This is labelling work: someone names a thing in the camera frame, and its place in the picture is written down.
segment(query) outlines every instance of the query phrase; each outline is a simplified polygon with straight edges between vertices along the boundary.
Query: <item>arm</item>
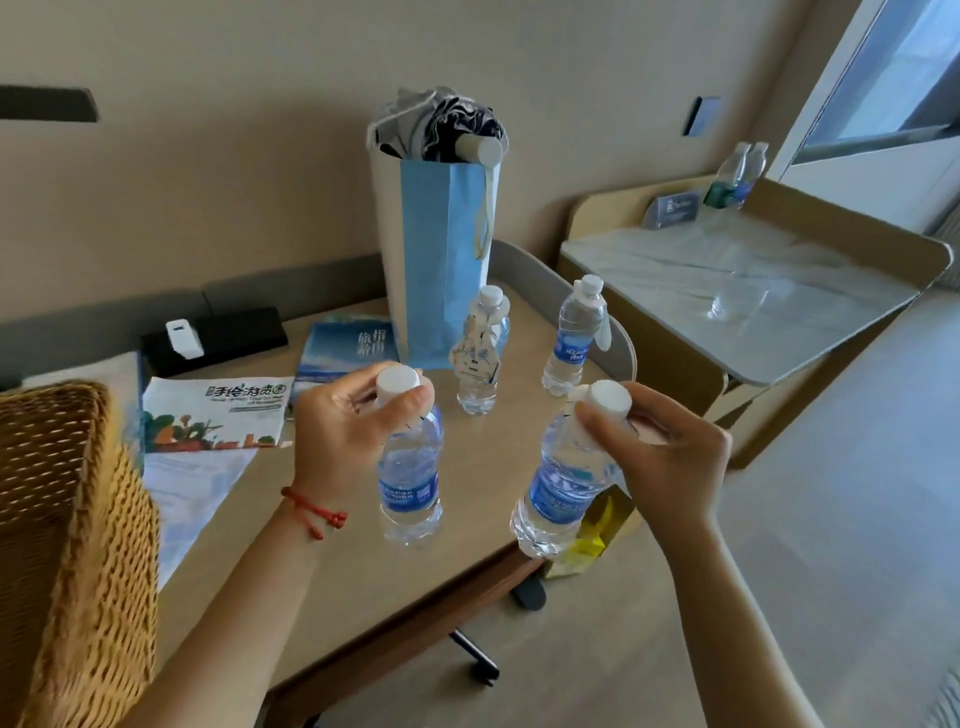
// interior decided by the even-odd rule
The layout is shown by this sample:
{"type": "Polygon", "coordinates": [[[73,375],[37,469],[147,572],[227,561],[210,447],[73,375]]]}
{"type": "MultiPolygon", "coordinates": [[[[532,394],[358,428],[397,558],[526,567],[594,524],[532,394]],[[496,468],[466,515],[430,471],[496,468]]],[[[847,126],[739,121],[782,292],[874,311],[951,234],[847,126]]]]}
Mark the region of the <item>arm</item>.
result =
{"type": "Polygon", "coordinates": [[[737,568],[716,520],[731,439],[635,382],[631,417],[668,436],[647,445],[585,403],[584,428],[616,460],[673,574],[709,728],[822,728],[737,568]]]}
{"type": "MultiPolygon", "coordinates": [[[[386,366],[298,398],[293,487],[313,502],[338,510],[387,438],[432,404],[427,381],[358,414],[386,366]]],[[[252,726],[323,552],[324,542],[310,537],[290,503],[281,503],[121,728],[252,726]]]]}

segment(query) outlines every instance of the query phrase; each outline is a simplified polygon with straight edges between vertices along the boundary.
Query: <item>red string bracelet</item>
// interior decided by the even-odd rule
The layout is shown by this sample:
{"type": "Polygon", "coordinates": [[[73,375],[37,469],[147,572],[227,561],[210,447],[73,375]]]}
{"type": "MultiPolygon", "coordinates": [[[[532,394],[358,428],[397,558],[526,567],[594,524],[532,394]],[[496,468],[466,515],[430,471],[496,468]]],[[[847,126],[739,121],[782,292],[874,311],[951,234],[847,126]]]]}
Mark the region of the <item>red string bracelet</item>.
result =
{"type": "Polygon", "coordinates": [[[297,519],[306,526],[306,529],[310,532],[310,535],[314,538],[315,541],[322,541],[324,539],[324,533],[320,528],[313,524],[310,521],[310,517],[304,513],[308,511],[315,516],[320,516],[324,519],[328,525],[333,528],[343,528],[344,523],[347,522],[347,513],[345,511],[338,511],[333,513],[328,511],[325,508],[322,508],[319,505],[316,505],[302,493],[298,493],[289,485],[286,488],[280,489],[280,494],[283,497],[289,498],[294,503],[294,514],[297,516],[297,519]]]}

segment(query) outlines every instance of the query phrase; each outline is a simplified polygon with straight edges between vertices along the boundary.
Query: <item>water bottle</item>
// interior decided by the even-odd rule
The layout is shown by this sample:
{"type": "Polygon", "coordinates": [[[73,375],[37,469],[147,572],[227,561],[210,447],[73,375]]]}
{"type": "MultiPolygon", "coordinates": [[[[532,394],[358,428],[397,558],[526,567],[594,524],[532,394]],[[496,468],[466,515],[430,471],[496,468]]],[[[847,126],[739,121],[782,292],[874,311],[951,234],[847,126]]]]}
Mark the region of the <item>water bottle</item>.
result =
{"type": "Polygon", "coordinates": [[[564,413],[543,433],[540,467],[524,496],[516,502],[510,529],[520,550],[531,558],[549,558],[566,550],[593,498],[605,491],[619,469],[573,416],[573,402],[584,399],[613,420],[627,425],[632,399],[609,379],[570,394],[564,413]]]}
{"type": "MultiPolygon", "coordinates": [[[[376,404],[420,385],[417,371],[403,364],[376,378],[376,404]]],[[[432,407],[420,421],[408,423],[390,437],[377,461],[380,511],[391,541],[410,545],[440,530],[444,509],[437,491],[437,459],[444,446],[440,410],[432,407]]]]}
{"type": "Polygon", "coordinates": [[[736,186],[743,179],[749,150],[749,141],[741,141],[736,145],[733,154],[720,165],[716,178],[710,183],[707,196],[704,198],[704,205],[717,209],[730,206],[733,194],[736,192],[736,186]]]}
{"type": "Polygon", "coordinates": [[[573,284],[573,293],[560,307],[557,344],[546,361],[541,380],[554,397],[562,397],[580,383],[594,337],[600,349],[610,348],[610,321],[607,302],[600,295],[602,290],[602,278],[583,276],[573,284]]]}
{"type": "Polygon", "coordinates": [[[503,350],[510,336],[510,299],[499,286],[485,285],[470,302],[464,338],[450,352],[450,364],[460,379],[457,401],[470,415],[486,415],[496,399],[503,350]]]}
{"type": "Polygon", "coordinates": [[[756,181],[763,176],[763,171],[767,168],[767,149],[770,145],[765,141],[757,142],[750,152],[743,166],[743,177],[733,192],[731,207],[740,209],[747,201],[747,195],[754,188],[756,181]]]}

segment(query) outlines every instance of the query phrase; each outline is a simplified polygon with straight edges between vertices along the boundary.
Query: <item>white charger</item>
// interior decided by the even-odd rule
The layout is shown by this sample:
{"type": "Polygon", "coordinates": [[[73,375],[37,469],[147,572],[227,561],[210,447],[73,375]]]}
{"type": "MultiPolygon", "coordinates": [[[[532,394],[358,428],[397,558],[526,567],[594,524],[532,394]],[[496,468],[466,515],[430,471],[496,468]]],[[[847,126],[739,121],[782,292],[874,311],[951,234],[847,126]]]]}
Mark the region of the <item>white charger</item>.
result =
{"type": "Polygon", "coordinates": [[[204,355],[204,345],[186,319],[168,321],[167,336],[170,337],[170,346],[184,359],[199,359],[204,355]]]}

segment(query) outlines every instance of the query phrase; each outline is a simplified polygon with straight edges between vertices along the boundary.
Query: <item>marble desk top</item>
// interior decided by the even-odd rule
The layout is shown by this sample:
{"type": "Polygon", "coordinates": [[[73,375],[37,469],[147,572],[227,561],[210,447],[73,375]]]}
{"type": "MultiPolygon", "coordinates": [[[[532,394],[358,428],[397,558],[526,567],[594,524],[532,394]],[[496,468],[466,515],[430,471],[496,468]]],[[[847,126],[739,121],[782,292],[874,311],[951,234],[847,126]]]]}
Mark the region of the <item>marble desk top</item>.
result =
{"type": "MultiPolygon", "coordinates": [[[[701,210],[661,231],[628,228],[561,246],[581,268],[742,382],[772,384],[920,291],[794,232],[701,210]]],[[[646,355],[635,341],[637,357],[646,355]]]]}

